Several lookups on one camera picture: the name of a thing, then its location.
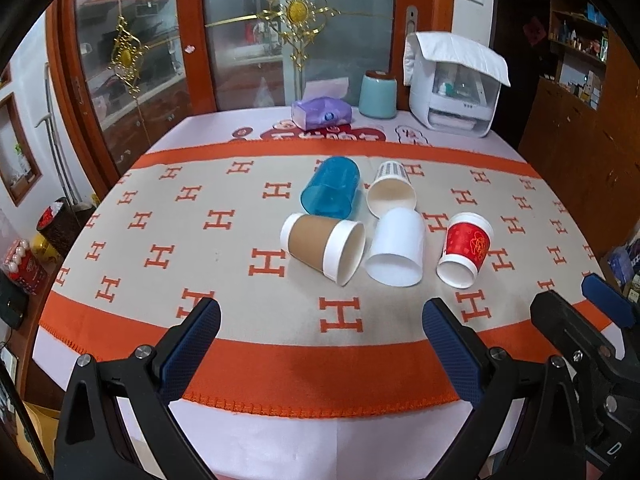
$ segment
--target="cup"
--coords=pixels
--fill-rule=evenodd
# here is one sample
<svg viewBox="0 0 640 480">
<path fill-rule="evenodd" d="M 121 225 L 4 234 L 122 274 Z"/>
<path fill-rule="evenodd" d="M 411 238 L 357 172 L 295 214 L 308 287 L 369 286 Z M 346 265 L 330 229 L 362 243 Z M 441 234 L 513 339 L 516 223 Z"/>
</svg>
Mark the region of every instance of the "cup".
<svg viewBox="0 0 640 480">
<path fill-rule="evenodd" d="M 358 111 L 373 119 L 392 119 L 396 116 L 396 78 L 387 72 L 367 70 L 362 76 Z"/>
<path fill-rule="evenodd" d="M 325 160 L 300 195 L 300 202 L 311 215 L 343 220 L 351 214 L 360 182 L 355 162 L 345 156 Z"/>
<path fill-rule="evenodd" d="M 382 218 L 396 207 L 415 209 L 418 199 L 404 166 L 395 160 L 380 164 L 376 177 L 369 186 L 367 205 L 372 215 Z"/>
<path fill-rule="evenodd" d="M 447 237 L 436 273 L 447 285 L 469 288 L 478 277 L 494 230 L 476 213 L 458 213 L 449 221 Z"/>
<path fill-rule="evenodd" d="M 422 279 L 424 219 L 413 209 L 396 207 L 376 226 L 365 270 L 377 282 L 411 286 Z"/>
<path fill-rule="evenodd" d="M 364 252 L 362 222 L 293 213 L 280 231 L 280 245 L 297 260 L 340 286 L 358 269 Z"/>
</svg>

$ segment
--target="white appliance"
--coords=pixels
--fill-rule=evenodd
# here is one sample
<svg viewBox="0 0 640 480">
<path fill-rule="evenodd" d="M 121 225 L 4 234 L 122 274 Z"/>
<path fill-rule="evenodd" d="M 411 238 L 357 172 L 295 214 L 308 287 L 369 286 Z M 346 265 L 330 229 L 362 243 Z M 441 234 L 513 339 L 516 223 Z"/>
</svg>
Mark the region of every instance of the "white appliance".
<svg viewBox="0 0 640 480">
<path fill-rule="evenodd" d="M 494 120 L 507 62 L 490 48 L 450 32 L 413 32 L 404 46 L 409 108 L 432 130 L 484 137 Z"/>
</svg>

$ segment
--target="basket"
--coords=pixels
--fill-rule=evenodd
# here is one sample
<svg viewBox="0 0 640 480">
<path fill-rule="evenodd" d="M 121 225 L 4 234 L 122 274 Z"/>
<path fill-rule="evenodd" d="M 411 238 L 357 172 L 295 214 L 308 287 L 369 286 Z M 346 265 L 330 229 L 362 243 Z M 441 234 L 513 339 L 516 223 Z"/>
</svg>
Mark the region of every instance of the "basket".
<svg viewBox="0 0 640 480">
<path fill-rule="evenodd" d="M 59 198 L 56 202 L 60 202 L 62 208 L 46 225 L 41 227 L 40 222 L 43 221 L 45 210 L 38 220 L 37 231 L 55 247 L 63 258 L 66 258 L 82 227 L 66 198 Z"/>
</svg>

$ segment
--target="cup with striped label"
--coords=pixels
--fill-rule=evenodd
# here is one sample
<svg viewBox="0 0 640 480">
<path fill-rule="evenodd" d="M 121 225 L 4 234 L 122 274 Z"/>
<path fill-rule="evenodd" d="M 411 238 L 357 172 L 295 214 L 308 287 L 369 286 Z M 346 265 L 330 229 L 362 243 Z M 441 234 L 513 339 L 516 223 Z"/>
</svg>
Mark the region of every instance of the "cup with striped label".
<svg viewBox="0 0 640 480">
<path fill-rule="evenodd" d="M 418 199 L 404 166 L 395 160 L 380 164 L 367 193 L 367 206 L 380 218 L 396 207 L 415 209 Z"/>
</svg>

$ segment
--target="blue plastic cup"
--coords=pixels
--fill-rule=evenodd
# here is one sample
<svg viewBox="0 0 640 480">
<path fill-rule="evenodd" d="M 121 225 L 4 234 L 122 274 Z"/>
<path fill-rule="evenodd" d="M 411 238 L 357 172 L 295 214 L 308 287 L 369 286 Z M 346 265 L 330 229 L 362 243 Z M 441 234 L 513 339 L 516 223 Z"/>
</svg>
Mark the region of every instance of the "blue plastic cup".
<svg viewBox="0 0 640 480">
<path fill-rule="evenodd" d="M 300 202 L 311 215 L 344 220 L 351 214 L 360 182 L 360 170 L 345 156 L 325 160 L 300 195 Z"/>
</svg>

